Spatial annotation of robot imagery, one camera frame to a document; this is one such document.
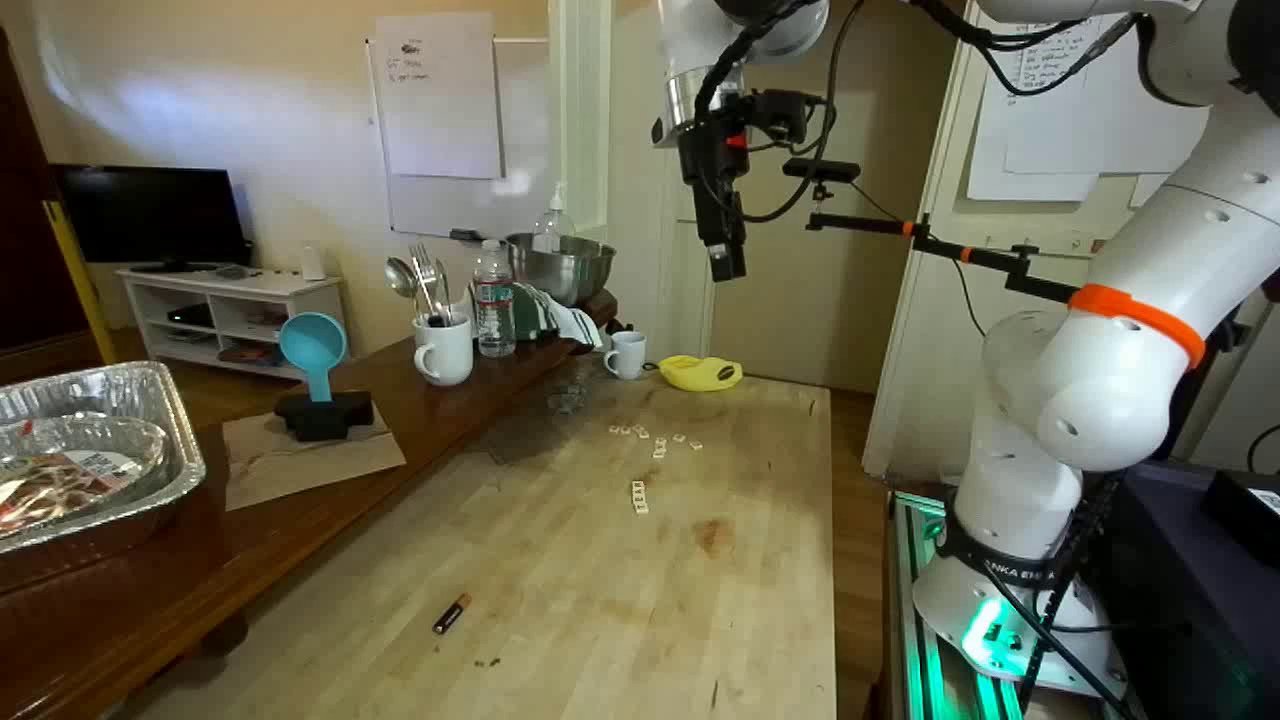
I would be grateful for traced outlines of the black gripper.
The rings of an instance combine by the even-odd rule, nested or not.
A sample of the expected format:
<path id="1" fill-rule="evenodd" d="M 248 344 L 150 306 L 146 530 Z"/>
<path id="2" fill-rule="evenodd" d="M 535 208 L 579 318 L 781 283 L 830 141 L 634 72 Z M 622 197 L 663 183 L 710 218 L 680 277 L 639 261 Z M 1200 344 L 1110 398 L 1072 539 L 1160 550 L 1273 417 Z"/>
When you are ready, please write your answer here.
<path id="1" fill-rule="evenodd" d="M 730 95 L 706 120 L 653 126 L 653 141 L 680 153 L 680 177 L 692 190 L 696 234 L 710 244 L 716 283 L 750 273 L 736 181 L 750 173 L 752 128 L 759 128 L 767 141 L 801 146 L 807 137 L 807 95 L 767 90 Z"/>

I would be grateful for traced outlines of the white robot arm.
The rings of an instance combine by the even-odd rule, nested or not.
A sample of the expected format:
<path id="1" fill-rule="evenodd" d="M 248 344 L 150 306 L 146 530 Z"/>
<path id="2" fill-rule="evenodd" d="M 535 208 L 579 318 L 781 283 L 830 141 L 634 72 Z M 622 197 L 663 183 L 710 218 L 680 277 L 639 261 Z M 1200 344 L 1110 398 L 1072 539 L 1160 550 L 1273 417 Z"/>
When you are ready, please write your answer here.
<path id="1" fill-rule="evenodd" d="M 911 6 L 989 61 L 1113 18 L 1142 37 L 1146 90 L 1209 114 L 1087 279 L 989 332 L 947 538 L 911 584 L 922 621 L 977 672 L 1034 682 L 1043 656 L 1083 672 L 1110 653 L 1054 634 L 1083 482 L 1165 445 L 1213 327 L 1280 268 L 1280 0 L 979 0 L 979 21 Z"/>

